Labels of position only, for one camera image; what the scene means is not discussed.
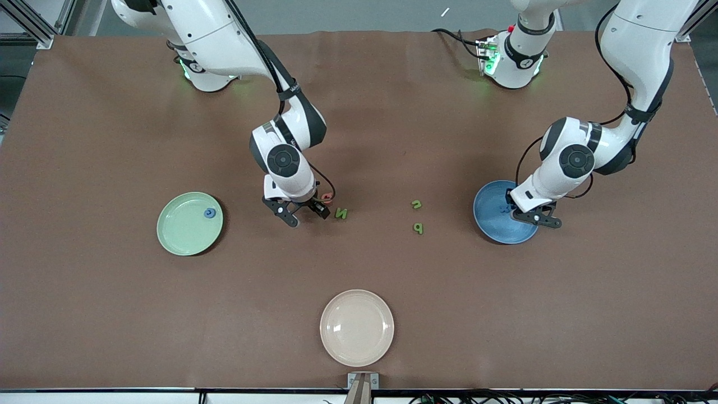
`gray floor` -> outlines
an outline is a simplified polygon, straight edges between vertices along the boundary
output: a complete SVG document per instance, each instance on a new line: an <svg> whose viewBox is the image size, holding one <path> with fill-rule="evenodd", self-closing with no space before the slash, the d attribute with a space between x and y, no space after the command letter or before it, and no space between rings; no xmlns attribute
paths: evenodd
<svg viewBox="0 0 718 404"><path fill-rule="evenodd" d="M73 18L74 35L156 35L124 24L109 0L81 1L83 6L78 7L78 15ZM561 10L564 29L593 30L599 18L616 3L617 0L594 0L565 7ZM259 35L340 30L425 32L438 27L471 31L505 29L516 20L508 0L242 0L239 4ZM691 38L706 85L718 96L718 14L698 27ZM25 76L35 52L32 46L0 46L0 75ZM0 78L3 114L11 116L22 81Z"/></svg>

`wire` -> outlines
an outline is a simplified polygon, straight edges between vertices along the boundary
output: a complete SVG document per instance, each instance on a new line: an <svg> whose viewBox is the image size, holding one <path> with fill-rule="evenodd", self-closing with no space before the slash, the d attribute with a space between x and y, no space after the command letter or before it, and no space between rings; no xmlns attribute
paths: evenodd
<svg viewBox="0 0 718 404"><path fill-rule="evenodd" d="M276 73L276 68L267 57L262 46L260 46L259 40L257 40L257 37L255 36L254 32L249 27L247 20L242 14L242 11L240 11L239 7L237 7L237 3L235 3L234 0L225 0L225 4L227 4L229 9L232 11L232 14L234 14L234 17L237 19L239 25L241 25L244 31L247 33L247 36L249 36L249 40L252 42L252 45L254 45L254 47L257 49L257 53L259 53L262 62L264 62L264 65L267 67L267 70L269 70L269 74L274 81L274 85L276 86L276 92L281 93L281 83L279 82L279 76ZM281 115L282 112L284 112L284 101L279 102L279 112L277 114Z"/></svg>
<svg viewBox="0 0 718 404"><path fill-rule="evenodd" d="M469 40L465 40L465 39L464 39L464 35L461 33L461 29L459 29L459 34L458 34L458 35L456 35L455 33L451 32L451 31L449 31L448 29L444 29L444 28L436 28L436 29L433 29L432 32L439 32L439 33L442 33L442 34L447 34L447 35L449 35L450 37L454 38L455 40L461 42L461 44L464 45L464 49L466 49L466 51L469 52L469 54L470 54L471 56L473 56L474 58L481 59L481 60L489 60L489 57L488 57L488 56L478 55L478 54L472 52L471 49L469 49L469 47L468 47L468 45L474 45L474 46L476 46L476 41L485 40L485 39L488 38L488 37L479 38L479 39L477 39L477 40L475 40L475 41L469 41Z"/></svg>
<svg viewBox="0 0 718 404"><path fill-rule="evenodd" d="M523 151L523 154L521 155L521 159L518 161L518 165L516 165L516 186L518 187L518 174L521 171L521 163L523 162L523 159L526 158L526 155L528 154L528 151L531 150L531 148L538 142L540 142L544 137L539 137L538 139L534 140L527 148Z"/></svg>
<svg viewBox="0 0 718 404"><path fill-rule="evenodd" d="M619 397L612 398L607 393L591 392L589 395L583 394L566 394L566 393L554 393L545 396L531 396L531 402L529 404L613 404L618 402L626 403L636 395L641 394L643 398L648 398L649 395L654 398L660 398L663 404L689 404L689 403L701 403L709 404L707 398L713 393L713 390L718 388L718 383L712 385L708 390L701 396L699 392L690 392L687 396L678 394L666 394L665 392L652 392L645 390L634 390L631 394L619 399ZM487 389L478 390L459 390L456 395L453 396L459 399L460 404L486 404L491 401L497 404L516 404L516 401L524 403L523 399L514 395L511 392L496 391ZM478 402L475 398L482 398L481 402ZM413 398L409 401L409 404L414 404L417 400L421 400L420 404L453 404L453 402L444 395L438 395L435 392L424 392L419 397Z"/></svg>
<svg viewBox="0 0 718 404"><path fill-rule="evenodd" d="M441 32L442 34L449 35L450 37L454 38L455 40L461 41L467 45L476 45L476 41L465 40L463 37L456 35L454 32L451 32L448 29L436 28L436 29L432 29L432 32ZM488 38L488 37L479 38L479 39L477 39L477 41L485 40L486 38Z"/></svg>
<svg viewBox="0 0 718 404"><path fill-rule="evenodd" d="M327 181L327 184L329 184L330 187L332 187L332 196L330 198L326 199L315 199L317 202L323 202L328 203L334 200L334 198L337 197L337 190L334 188L334 184L332 184L332 181L327 178L326 175L324 175L321 171L319 171L312 163L309 162L309 166L312 168L312 170L316 171L317 174L319 174L322 178L324 178L325 181Z"/></svg>
<svg viewBox="0 0 718 404"><path fill-rule="evenodd" d="M580 193L579 195L566 195L566 198L568 198L568 199L583 198L583 197L586 196L586 194L591 190L591 187L593 187L593 173L591 173L591 182L588 183L588 188L586 188L585 191L583 191L583 192Z"/></svg>
<svg viewBox="0 0 718 404"><path fill-rule="evenodd" d="M606 18L608 18L608 16L611 13L613 13L616 10L616 7L618 7L618 4L611 7L606 12L606 14L603 14L603 17L601 17L601 20L599 20L598 24L596 25L596 30L593 32L593 40L596 43L596 49L598 50L598 54L601 56L601 60L603 60L603 63L605 63L606 66L608 66L608 68L611 69L611 71L616 76L618 81L620 81L621 86L623 86L623 90L626 92L626 104L628 105L631 102L631 95L630 95L630 90L629 90L630 85L626 82L626 80L623 78L623 76L618 74L618 72L613 67L611 67L611 65L608 64L608 62L606 61L606 58L604 58L604 56L603 56L603 51L601 50L601 42L598 39L598 33L601 30L601 26L603 25L603 22L606 20ZM601 125L612 124L613 122L616 122L618 119L621 119L621 117L623 117L624 114L625 114L625 110L622 110L620 112L620 114L618 114L615 118L610 119L608 121L600 122L600 124Z"/></svg>

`plate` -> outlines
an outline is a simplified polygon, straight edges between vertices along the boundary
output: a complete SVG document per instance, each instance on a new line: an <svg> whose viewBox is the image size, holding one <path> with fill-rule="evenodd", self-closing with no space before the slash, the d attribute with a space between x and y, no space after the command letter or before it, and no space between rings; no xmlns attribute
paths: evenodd
<svg viewBox="0 0 718 404"><path fill-rule="evenodd" d="M374 293L347 290L324 309L320 335L324 348L340 364L368 366L388 351L394 338L394 317Z"/></svg>
<svg viewBox="0 0 718 404"><path fill-rule="evenodd" d="M195 255L209 248L222 231L219 202L201 192L172 199L157 219L157 239L172 254Z"/></svg>
<svg viewBox="0 0 718 404"><path fill-rule="evenodd" d="M538 226L511 217L506 190L515 186L513 181L493 181L484 185L474 198L474 219L479 229L503 244L523 243L539 230Z"/></svg>

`black cable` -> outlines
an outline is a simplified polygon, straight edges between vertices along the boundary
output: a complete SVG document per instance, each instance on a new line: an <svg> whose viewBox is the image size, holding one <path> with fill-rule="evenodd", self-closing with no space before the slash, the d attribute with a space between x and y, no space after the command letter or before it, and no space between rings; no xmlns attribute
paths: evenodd
<svg viewBox="0 0 718 404"><path fill-rule="evenodd" d="M503 394L515 398L515 399L518 400L518 402L520 402L521 404L525 404L525 403L523 402L523 399L522 399L521 397L518 397L517 395L515 395L515 394L513 394L513 393L511 393L511 392L504 392Z"/></svg>
<svg viewBox="0 0 718 404"><path fill-rule="evenodd" d="M604 58L604 56L603 56L603 51L601 50L601 42L598 39L598 32L601 30L601 26L603 25L603 22L606 20L606 18L608 18L608 16L611 13L613 13L616 10L616 7L618 7L618 4L611 7L606 12L606 14L603 14L603 17L601 17L601 20L599 20L598 24L596 25L596 30L593 33L593 40L596 43L596 49L598 50L598 54L601 56L601 60L603 60L603 63L605 63L606 66L608 66L608 68L613 72L613 74L616 76L618 81L620 81L621 86L623 86L623 90L626 92L626 105L628 105L631 102L630 90L628 89L630 87L630 85L626 82L626 80L623 78L623 76L618 74L618 72L613 67L611 67L611 65L608 64L608 62L606 61L606 58ZM623 117L624 114L625 114L625 110L622 110L620 112L620 114L618 114L615 118L610 119L605 122L600 122L600 124L601 125L612 124L613 122L616 122L618 119L621 119L621 117Z"/></svg>
<svg viewBox="0 0 718 404"><path fill-rule="evenodd" d="M477 39L476 41L469 41L469 40L465 40L463 37L456 35L454 32L451 32L448 29L444 29L444 28L432 29L432 32L441 32L442 34L449 35L450 37L454 38L455 40L461 41L467 45L476 45L476 41L481 41L481 40L485 40L486 38L488 38L488 37L483 37L483 38Z"/></svg>
<svg viewBox="0 0 718 404"><path fill-rule="evenodd" d="M451 32L451 31L449 31L448 29L444 29L444 28L436 28L436 29L433 29L432 32L439 32L439 33L442 33L442 34L447 34L447 35L449 35L450 37L454 38L455 40L461 42L462 45L464 45L464 49L466 49L466 51L469 52L469 54L470 54L471 56L473 56L474 58L481 59L481 60L489 60L489 57L487 57L487 56L480 56L480 55L478 55L478 54L472 52L471 49L469 49L469 47L468 47L468 45L474 45L474 46L476 46L476 41L485 40L485 39L488 38L488 37L483 37L483 38L479 38L479 39L474 40L474 41L469 41L469 40L465 40L465 39L464 39L464 35L461 33L461 29L459 29L459 34L458 34L458 35L456 35L455 33Z"/></svg>
<svg viewBox="0 0 718 404"><path fill-rule="evenodd" d="M573 404L573 403L588 403L588 404L606 404L606 400L603 398L588 398L585 395L565 395L565 394L550 394L540 399L538 404L543 404L547 398L558 398L557 401L552 401L550 404Z"/></svg>
<svg viewBox="0 0 718 404"><path fill-rule="evenodd" d="M327 181L327 184L329 184L329 186L332 187L332 197L329 198L328 200L322 201L322 202L331 202L331 201L333 201L334 198L337 197L337 190L336 190L336 188L334 188L334 184L332 184L332 181L330 181L329 178L327 178L326 175L324 175L321 171L317 170L317 168L316 168L312 163L310 163L309 160L308 160L307 162L309 163L309 166L312 168L312 170L316 171L317 174L319 174L322 178L324 178L324 180Z"/></svg>
<svg viewBox="0 0 718 404"><path fill-rule="evenodd" d="M629 401L631 398L633 398L634 395L637 395L637 394L638 394L638 391L634 391L634 392L632 392L628 397L624 398L624 399L621 400L621 401L623 401L623 402L625 403L626 401Z"/></svg>
<svg viewBox="0 0 718 404"><path fill-rule="evenodd" d="M568 199L583 198L584 196L586 196L586 194L588 193L588 191L591 190L591 187L592 187L592 186L593 186L593 173L591 173L591 182L588 183L588 188L586 188L585 191L583 191L583 192L580 193L579 195L566 195L566 198L568 198Z"/></svg>
<svg viewBox="0 0 718 404"><path fill-rule="evenodd" d="M523 154L521 155L521 159L518 161L518 165L516 165L516 186L518 187L518 174L519 171L521 171L521 163L523 162L523 159L526 158L526 155L528 154L528 151L531 150L531 148L538 142L540 142L544 137L539 137L538 139L534 140L527 148L523 151Z"/></svg>
<svg viewBox="0 0 718 404"><path fill-rule="evenodd" d="M474 58L481 59L481 60L489 60L490 58L488 56L481 56L477 53L474 53L469 49L469 45L466 45L466 40L464 39L464 35L461 34L461 29L459 29L459 38L461 39L461 44L464 45L464 49L466 49L467 52L469 52L469 55L473 56Z"/></svg>
<svg viewBox="0 0 718 404"><path fill-rule="evenodd" d="M257 40L257 36L255 36L252 29L249 27L247 20L242 14L242 11L240 11L239 7L237 7L237 3L235 3L234 0L225 0L225 4L227 4L230 11L232 11L232 14L234 14L234 17L237 19L239 25L241 25L244 31L247 33L247 36L249 36L249 40L252 42L252 45L254 45L254 47L257 49L257 53L259 53L262 62L264 62L264 65L267 67L267 70L269 70L269 74L271 74L272 80L274 81L274 85L276 86L276 92L281 93L281 83L279 82L279 76L276 73L276 68L267 57L266 53L264 52L264 49L262 49L262 46L260 46L259 40ZM279 102L279 112L277 114L281 115L282 112L284 112L284 101Z"/></svg>

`blue plate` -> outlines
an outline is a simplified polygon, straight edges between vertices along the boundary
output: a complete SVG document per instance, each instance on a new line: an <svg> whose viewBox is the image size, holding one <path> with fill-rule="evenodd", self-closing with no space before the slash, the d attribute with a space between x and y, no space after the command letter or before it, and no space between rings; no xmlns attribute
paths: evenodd
<svg viewBox="0 0 718 404"><path fill-rule="evenodd" d="M497 180L484 185L474 198L474 219L479 229L502 244L520 244L533 237L538 226L514 220L506 203L506 190L513 181Z"/></svg>

